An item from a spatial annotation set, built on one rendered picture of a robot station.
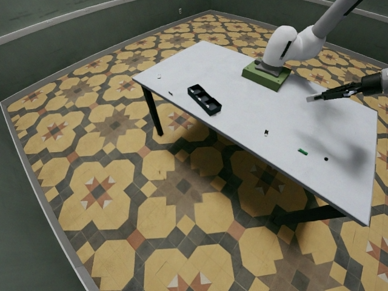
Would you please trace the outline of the black rack of three bins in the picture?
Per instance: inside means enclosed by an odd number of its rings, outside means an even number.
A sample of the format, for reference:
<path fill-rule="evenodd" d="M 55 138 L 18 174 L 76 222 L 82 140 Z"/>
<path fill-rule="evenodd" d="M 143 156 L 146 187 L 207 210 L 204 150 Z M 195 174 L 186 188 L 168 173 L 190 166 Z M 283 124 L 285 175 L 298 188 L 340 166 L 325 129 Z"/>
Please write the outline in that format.
<path fill-rule="evenodd" d="M 221 111 L 222 105 L 199 84 L 188 87 L 187 93 L 209 116 Z"/>

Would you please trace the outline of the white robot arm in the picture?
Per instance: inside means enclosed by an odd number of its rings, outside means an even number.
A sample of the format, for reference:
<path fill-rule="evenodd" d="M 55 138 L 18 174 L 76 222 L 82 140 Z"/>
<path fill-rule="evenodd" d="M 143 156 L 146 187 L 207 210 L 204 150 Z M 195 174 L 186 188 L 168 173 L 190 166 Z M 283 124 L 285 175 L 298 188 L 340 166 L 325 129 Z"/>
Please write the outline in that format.
<path fill-rule="evenodd" d="M 315 25 L 297 35 L 291 26 L 280 26 L 270 37 L 263 59 L 255 59 L 256 70 L 276 78 L 284 70 L 284 62 L 306 61 L 316 57 L 328 35 L 363 0 L 336 0 Z M 380 74 L 381 90 L 388 94 L 388 68 Z"/>

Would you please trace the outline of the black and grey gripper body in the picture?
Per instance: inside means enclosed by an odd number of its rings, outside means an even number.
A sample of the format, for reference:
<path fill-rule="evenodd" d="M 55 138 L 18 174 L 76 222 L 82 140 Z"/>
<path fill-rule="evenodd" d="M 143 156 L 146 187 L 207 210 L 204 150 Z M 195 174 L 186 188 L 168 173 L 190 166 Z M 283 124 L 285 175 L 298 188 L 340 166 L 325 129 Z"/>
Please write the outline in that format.
<path fill-rule="evenodd" d="M 381 72 L 374 73 L 371 75 L 363 76 L 361 78 L 361 82 L 357 82 L 355 87 L 351 87 L 348 89 L 344 89 L 344 91 L 354 91 L 357 92 L 353 94 L 357 94 L 362 92 L 364 96 L 376 95 L 383 93 L 381 90 L 381 80 L 380 80 Z"/>

